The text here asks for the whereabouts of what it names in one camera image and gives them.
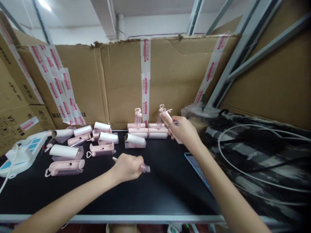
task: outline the pink lint roller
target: pink lint roller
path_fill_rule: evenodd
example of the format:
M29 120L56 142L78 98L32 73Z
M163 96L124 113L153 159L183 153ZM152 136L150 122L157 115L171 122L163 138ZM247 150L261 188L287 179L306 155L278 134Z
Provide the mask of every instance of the pink lint roller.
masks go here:
M157 129L160 129L162 127L162 124L163 124L163 119L162 117L160 116L160 114L162 112L166 111L166 108L164 108L164 105L160 105L160 108L159 108L159 114L158 114L158 118L156 120L156 128Z
M113 161L117 161L118 159L116 157L112 157ZM147 166L145 163L143 163L142 165L140 165L140 171L142 173L149 173L150 172L150 167Z
M173 110L173 109L169 109L167 111L163 111L162 113L160 113L160 116L162 117L162 119L163 119L163 116L167 116L167 118L169 118L169 120L174 124L174 126L178 126L178 122L177 121L173 121L173 119L169 115L169 112L171 112L171 110ZM182 144L182 142L173 134L173 132L172 132L172 135L174 136L174 138L176 139L178 144Z
M136 128L139 129L140 128L140 124L142 122L142 113L141 113L141 109L140 108L135 108L135 125Z

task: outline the white cable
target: white cable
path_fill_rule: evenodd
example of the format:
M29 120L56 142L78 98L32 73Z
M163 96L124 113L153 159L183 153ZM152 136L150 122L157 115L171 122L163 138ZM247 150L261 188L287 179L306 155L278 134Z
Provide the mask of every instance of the white cable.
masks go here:
M233 184L234 184L236 187L238 187L238 188L244 190L245 192L248 192L248 193L250 193L250 194L252 194L252 195L254 195L254 196L256 196L256 197L262 198L262 199L264 199L264 200L266 200L266 201L269 201L269 202L273 202L273 203L277 203L277 204L281 204L281 205L294 205L294 206L304 206L304 205L308 205L307 202L281 202L281 201L278 201L278 200L265 198L265 197L262 197L262 196L259 196L259 195L255 194L255 193L251 193L250 191L248 191L248 190L242 188L241 186L239 186L239 185L237 185L237 184L235 184L235 183L233 183Z
M2 190L4 189L4 186L6 185L7 180L9 179L9 176L10 176L10 173L11 173L11 171L12 171L12 168L13 168L13 165L14 165L14 162L15 162L15 159L16 159L16 157L17 157L17 152L18 152L19 146L18 146L17 144L14 144L14 146L16 146L16 152L15 152L15 155L14 155L14 159L13 159L13 161L11 162L10 170L9 170L7 176L6 176L6 179L4 180L4 182L3 182L2 186L1 186L0 194L1 194Z
M29 14L28 14L28 11L27 11L27 8L26 8L26 5L25 5L25 2L24 2L24 0L22 0L22 1L23 1L23 4L24 4L24 8L25 8L25 10L26 10L26 13L27 13L28 19L29 19L29 21L30 21L31 27L32 27L32 32L31 32L31 35L33 36L33 34L35 33L35 30L34 30L34 28L33 28L33 24L32 24L32 21L31 21L31 19L30 19Z
M261 181L263 183L266 183L266 184L269 184L269 185L272 185L272 186L276 186L276 187L279 187L279 188L283 188L283 189L287 189L287 190L292 190L292 191L296 191L296 192L302 192L302 193L311 193L311 190L304 190L304 189L295 189L295 188L289 188L289 187L286 187L286 186L282 186L282 185L279 185L279 184L275 184L275 183L271 183L271 182L268 182L268 181L265 181L265 180L262 180L262 179L259 179L255 176L252 176L252 175L249 175L247 173L245 173L244 171L241 171L240 169L238 169L237 167L235 167L232 163L230 163L228 161L228 159L224 156L224 154L222 153L221 151L221 148L220 148L220 140L222 139L222 137L224 136L224 134L226 132L228 132L229 130L233 129L233 128L236 128L236 127L240 127L240 126L255 126L255 127L259 127L259 128L266 128L266 129L269 129L267 127L264 127L264 126L260 126L260 125L253 125L253 124L242 124L242 125L236 125L236 126L232 126L231 128L228 128L226 129L224 132L222 132L218 138L218 148L219 148L219 152L220 154L222 155L222 157L227 161L227 163L229 163L233 168L235 168L236 170L238 170L239 172L241 172L242 174L248 176L248 177L251 177L255 180L258 180L258 181Z
M306 141L310 141L310 142L311 142L311 139L309 139L309 138L306 138L306 137L304 137L304 136L301 136L301 135L298 135L298 134L295 134L295 133L283 131L283 130L270 129L270 128L267 128L267 127L263 128L262 130L270 130L271 132L277 131L277 132L281 132L281 133L287 133L287 134L294 135L294 136L296 136L296 137L299 137L299 138L301 138L301 139L304 139L304 140L306 140Z

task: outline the right hand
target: right hand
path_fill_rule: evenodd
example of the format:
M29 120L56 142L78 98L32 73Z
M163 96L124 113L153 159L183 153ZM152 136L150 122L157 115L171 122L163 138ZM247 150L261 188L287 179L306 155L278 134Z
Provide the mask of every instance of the right hand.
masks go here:
M166 122L167 127L173 132L175 137L177 137L188 150L196 149L200 144L202 144L201 139L198 135L196 128L183 116L172 116L173 121L178 122L178 126L174 125L174 122L170 121L169 118L163 116L163 120Z

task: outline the white tape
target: white tape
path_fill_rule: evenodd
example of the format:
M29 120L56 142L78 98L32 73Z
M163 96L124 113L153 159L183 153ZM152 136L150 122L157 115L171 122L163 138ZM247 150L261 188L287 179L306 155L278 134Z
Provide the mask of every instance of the white tape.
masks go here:
M4 38L7 46L9 47L11 53L13 54L15 60L17 61L19 67L21 68L24 76L26 77L31 89L33 90L36 98L38 99L39 103L40 104L44 104L43 100L42 100L42 97L40 95L40 93L38 92L37 88L36 88L36 85L35 83L33 82L30 74L29 74L29 71L24 63L24 61L21 59L19 53L17 52L16 50L16 47L13 43L13 40L12 38L10 37L9 33L7 32L6 28L4 27L4 25L2 24L2 22L0 21L0 33L2 35L2 37Z
M146 127L149 121L149 96L150 96L150 59L151 59L151 40L140 41L140 54L142 64L142 114L143 122Z
M63 67L55 46L31 46L30 51L49 87L63 122L84 126L86 123L75 102L69 71Z
M39 120L37 117L33 117L27 121L25 121L23 124L19 125L24 131L30 129L33 127L35 124L39 123Z
M216 46L214 48L214 51L212 53L212 57L211 57L210 62L208 64L208 66L207 66L204 79L203 79L203 81L201 83L201 86L199 88L197 96L196 96L196 98L194 100L195 104L197 104L200 101L202 101L203 94L206 92L208 86L210 85L211 81L213 80L215 71L217 69L217 66L218 66L218 63L220 61L221 55L222 55L222 53L224 51L224 48L225 48L228 40L229 40L229 35L227 35L227 34L219 36L219 38L217 40L217 43L216 43Z

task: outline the cardboard box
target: cardboard box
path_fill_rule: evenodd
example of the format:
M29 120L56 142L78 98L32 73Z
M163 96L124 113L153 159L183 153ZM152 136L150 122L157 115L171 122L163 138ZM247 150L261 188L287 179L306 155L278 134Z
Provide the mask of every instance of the cardboard box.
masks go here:
M172 108L171 115L194 102L219 36L151 40L149 122L156 122L159 105ZM220 78L237 42L229 36L205 99ZM126 129L134 122L134 109L142 107L141 41L103 45L101 56L112 129Z
M75 101L86 124L94 125L96 121L109 124L100 50L87 45L58 45L56 49L63 66L69 70ZM39 87L39 91L56 128L64 129L68 127L68 124L63 123L52 94L32 54L29 52L29 48L23 46L19 49L19 53L25 61L36 86Z
M308 12L283 1L251 56ZM311 130L311 30L305 29L236 78L220 108Z
M45 105L29 105L43 130L55 130L56 127Z
M29 106L15 107L0 111L0 155L8 152L15 142L42 131L39 123L23 129L21 124L32 119L33 111Z
M0 110L10 109L12 106L19 107L27 105L21 90L18 88L18 85L10 75L1 59L0 74Z
M0 11L0 58L15 80L25 100L29 104L43 104L43 100L26 66L15 48L19 43L12 31L10 22L3 11Z

